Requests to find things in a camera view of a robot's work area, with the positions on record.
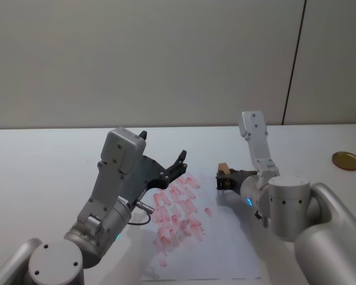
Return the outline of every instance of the blue led light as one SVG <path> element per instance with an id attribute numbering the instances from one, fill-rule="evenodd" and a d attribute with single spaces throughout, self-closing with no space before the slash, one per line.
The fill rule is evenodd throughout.
<path id="1" fill-rule="evenodd" d="M 252 200 L 250 198 L 247 198 L 247 203 L 248 203 L 248 205 L 253 206 Z"/>

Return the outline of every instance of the white table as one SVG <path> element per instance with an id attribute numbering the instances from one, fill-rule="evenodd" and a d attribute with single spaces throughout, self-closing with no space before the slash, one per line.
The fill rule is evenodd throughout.
<path id="1" fill-rule="evenodd" d="M 92 191 L 109 130 L 0 130 L 0 265 L 27 239 L 59 239 L 70 228 Z M 238 127 L 146 130 L 145 154 L 162 165 L 170 165 L 185 149 L 189 169 L 211 168 L 215 173 L 223 161 L 235 169 L 252 169 Z M 356 125 L 269 126 L 268 131 L 272 158 L 281 174 L 326 183 L 356 215 L 356 172 L 343 171 L 331 162 L 336 151 L 356 154 Z M 260 280 L 169 283 L 307 284 L 290 245 L 272 236 L 255 218 L 249 224 L 260 259 Z M 87 285 L 139 283 L 137 258 L 142 248 L 137 231 L 128 227 L 102 262 L 85 271 Z"/>

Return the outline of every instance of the round gold disc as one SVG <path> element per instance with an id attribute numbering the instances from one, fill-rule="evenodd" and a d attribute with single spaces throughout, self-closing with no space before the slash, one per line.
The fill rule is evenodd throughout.
<path id="1" fill-rule="evenodd" d="M 341 169 L 353 171 L 356 170 L 356 155 L 339 151 L 332 155 L 332 162 Z"/>

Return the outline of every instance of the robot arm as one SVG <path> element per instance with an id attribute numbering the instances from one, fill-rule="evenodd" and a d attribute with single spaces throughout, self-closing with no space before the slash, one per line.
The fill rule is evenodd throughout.
<path id="1" fill-rule="evenodd" d="M 146 138 L 145 131 L 136 135 L 124 128 L 108 133 L 91 197 L 64 240 L 23 244 L 0 268 L 0 285 L 84 285 L 83 269 L 100 262 L 135 207 L 150 221 L 154 209 L 142 197 L 151 188 L 167 188 L 187 165 L 185 150 L 167 169 L 143 155 Z"/>
<path id="2" fill-rule="evenodd" d="M 356 217 L 326 185 L 279 175 L 262 112 L 243 112 L 239 126 L 258 172 L 223 167 L 217 173 L 218 189 L 240 194 L 258 219 L 262 215 L 265 227 L 270 219 L 276 236 L 294 242 L 295 257 L 311 285 L 356 284 Z"/>

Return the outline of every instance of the white paper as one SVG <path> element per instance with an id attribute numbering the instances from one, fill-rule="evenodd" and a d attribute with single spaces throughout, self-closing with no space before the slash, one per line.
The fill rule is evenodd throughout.
<path id="1" fill-rule="evenodd" d="M 142 237 L 142 247 L 153 247 L 155 255 L 142 280 L 260 276 L 255 250 L 235 214 L 244 207 L 241 198 L 218 191 L 213 172 L 184 175 L 166 190 L 150 190 L 143 202 L 157 210 L 143 226 L 148 234 Z"/>

